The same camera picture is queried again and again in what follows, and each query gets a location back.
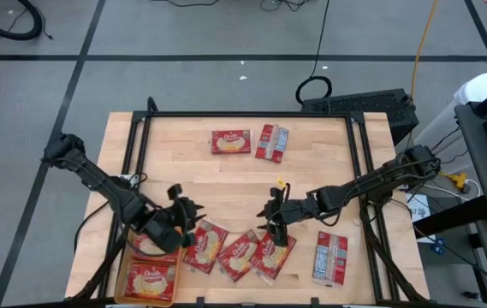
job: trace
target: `red snack box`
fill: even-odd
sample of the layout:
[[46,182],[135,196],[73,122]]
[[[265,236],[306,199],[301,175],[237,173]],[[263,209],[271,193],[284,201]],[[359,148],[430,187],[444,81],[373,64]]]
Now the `red snack box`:
[[137,262],[129,267],[125,296],[170,302],[174,288],[174,265]]
[[202,221],[195,231],[195,245],[188,247],[182,261],[209,275],[227,236],[227,230]]
[[260,134],[256,158],[281,163],[287,147],[288,130],[277,125],[265,124]]
[[251,257],[251,266],[268,284],[273,284],[295,243],[296,239],[289,236],[287,247],[276,246],[270,235],[265,234]]
[[211,152],[213,154],[234,154],[251,152],[251,131],[213,131]]
[[249,230],[218,255],[218,266],[233,282],[237,282],[250,269],[249,260],[258,246],[258,237]]
[[332,287],[342,286],[346,275],[347,237],[319,231],[313,281]]
[[[149,254],[164,253],[164,251],[159,249],[145,234],[135,235],[133,237],[133,245],[145,253],[149,253]],[[176,249],[176,251],[173,253],[169,253],[161,257],[147,257],[139,252],[134,252],[133,258],[135,260],[175,264],[176,259],[178,258],[178,249]]]

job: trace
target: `black metal frame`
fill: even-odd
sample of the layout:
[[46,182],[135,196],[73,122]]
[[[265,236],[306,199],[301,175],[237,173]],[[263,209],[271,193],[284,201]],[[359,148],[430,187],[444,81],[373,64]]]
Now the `black metal frame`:
[[[361,137],[361,141],[363,144],[363,151],[365,153],[365,165],[367,167],[368,172],[374,170],[374,166],[372,163],[372,155],[371,155],[371,147],[369,145],[369,140],[366,132],[365,126],[365,118],[362,112],[348,112],[348,113],[337,113],[337,114],[320,114],[320,113],[303,113],[303,112],[231,112],[231,111],[212,111],[212,112],[180,112],[180,111],[157,111],[153,100],[149,99],[148,101],[148,111],[134,111],[133,117],[131,121],[131,127],[129,128],[129,135],[128,135],[128,143],[126,147],[125,156],[123,159],[122,165],[122,172],[126,174],[130,170],[130,162],[131,157],[134,151],[134,141],[136,139],[136,133],[138,130],[139,123],[144,122],[143,132],[140,141],[139,147],[139,154],[137,158],[137,165],[135,169],[135,173],[139,173],[143,171],[144,168],[144,159],[146,156],[146,148],[147,148],[147,141],[151,126],[151,119],[152,117],[294,117],[294,118],[341,118],[344,119],[346,122],[347,128],[347,138],[349,143],[349,150],[350,155],[352,158],[353,163],[353,172],[355,177],[361,176],[360,166],[359,166],[359,155],[357,151],[357,144],[355,141],[355,135],[353,131],[353,122],[356,121],[359,125],[359,133]],[[360,206],[366,206],[368,200],[366,197],[359,199]],[[383,249],[388,253],[389,252],[389,241],[387,230],[385,227],[385,220],[383,217],[382,209],[376,209],[377,215],[377,230],[382,242]],[[112,225],[110,228],[109,234],[109,241],[107,245],[106,254],[108,255],[116,242],[116,235],[117,235],[117,220],[114,218],[112,220]],[[397,284],[395,283],[395,279],[393,276],[388,272],[388,282],[389,282],[389,291],[391,299],[384,299],[383,298],[383,290],[382,284],[380,282],[380,275],[378,272],[378,264],[377,264],[377,254],[375,253],[374,249],[369,245],[366,244],[367,248],[367,257],[369,261],[369,267],[371,270],[371,279],[372,279],[372,290],[374,293],[374,298],[377,305],[382,306],[404,306],[404,307],[454,307],[452,305],[438,305],[433,303],[418,303],[418,302],[408,302],[408,301],[400,301],[399,292]],[[107,275],[99,286],[98,289],[98,298],[97,299],[77,299],[77,300],[67,300],[63,302],[55,302],[55,303],[43,303],[43,304],[36,304],[36,305],[24,305],[25,307],[33,307],[33,308],[43,308],[43,307],[104,307],[106,305],[113,305],[115,302],[112,298],[106,298],[105,293],[108,287],[109,276]],[[321,305],[319,303],[318,298],[310,298],[309,305],[262,305],[262,304],[206,304],[205,298],[198,297],[195,303],[175,303],[172,307],[343,307],[343,305]]]

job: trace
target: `yellow cable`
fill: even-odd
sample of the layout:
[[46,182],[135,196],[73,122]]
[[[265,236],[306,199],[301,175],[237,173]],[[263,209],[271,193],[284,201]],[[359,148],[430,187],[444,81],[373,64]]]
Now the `yellow cable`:
[[[435,14],[435,10],[437,8],[437,4],[439,0],[434,0],[433,4],[431,5],[431,12],[430,17],[428,17],[428,22],[425,24],[424,33],[422,33],[422,40],[420,41],[420,46],[418,47],[418,52],[416,53],[416,57],[414,58],[414,69],[413,69],[413,81],[411,83],[411,105],[414,105],[414,81],[416,80],[416,71],[418,70],[418,61],[420,59],[420,54],[422,54],[422,47],[424,47],[425,38],[428,36],[428,31],[430,30],[431,20],[433,19],[433,15]],[[407,147],[409,144],[414,146],[413,140],[413,131],[408,135],[408,142]]]

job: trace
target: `table leg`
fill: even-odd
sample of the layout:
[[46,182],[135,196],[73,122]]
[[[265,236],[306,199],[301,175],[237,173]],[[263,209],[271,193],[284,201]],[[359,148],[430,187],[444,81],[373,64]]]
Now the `table leg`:
[[[487,200],[485,196],[471,199],[464,204],[421,219],[413,225],[425,235],[432,235],[481,219],[487,220]],[[414,234],[416,239],[424,237],[416,231],[414,231]]]

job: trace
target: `wooden table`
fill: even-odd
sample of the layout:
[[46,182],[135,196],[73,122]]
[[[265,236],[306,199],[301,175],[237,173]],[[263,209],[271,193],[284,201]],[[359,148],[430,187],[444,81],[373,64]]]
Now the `wooden table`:
[[[128,139],[131,113],[111,113],[104,135],[98,166],[117,175]],[[377,168],[395,157],[389,125],[385,114],[365,114],[372,158]],[[252,129],[253,151],[265,123],[288,128],[288,145],[281,164],[254,158],[254,154],[211,155],[211,131]],[[356,142],[362,173],[365,163],[361,151],[359,130]],[[137,132],[138,149],[141,129]],[[134,151],[132,168],[136,164]],[[264,224],[256,217],[270,198],[269,189],[277,177],[292,184],[291,198],[304,198],[307,191],[325,185],[341,185],[353,180],[353,165],[347,141],[345,121],[336,118],[153,118],[146,152],[144,172],[148,180],[140,191],[158,204],[170,205],[166,190],[181,183],[184,195],[205,206],[203,212],[214,222],[229,229],[225,245],[229,245],[248,229]],[[401,192],[395,198],[405,202]],[[104,202],[92,192],[86,216]],[[407,210],[395,203],[384,207],[391,253],[405,277],[419,293],[429,298],[419,250]],[[320,222],[308,220],[288,226],[296,246],[272,287],[254,273],[248,273],[236,284],[215,268],[209,277],[183,269],[176,302],[195,303],[205,297],[205,303],[309,304],[319,297],[322,304],[373,304],[371,275],[366,254],[363,228],[358,216],[359,205],[352,200],[341,214],[337,225],[326,230],[348,237],[348,261],[343,287],[322,287],[312,283],[312,266]],[[85,285],[104,259],[112,212],[103,210],[91,219],[80,234],[80,243],[66,295],[74,295]],[[110,275],[108,295],[113,294],[117,265]],[[378,259],[383,278],[384,298],[389,298],[385,268]]]

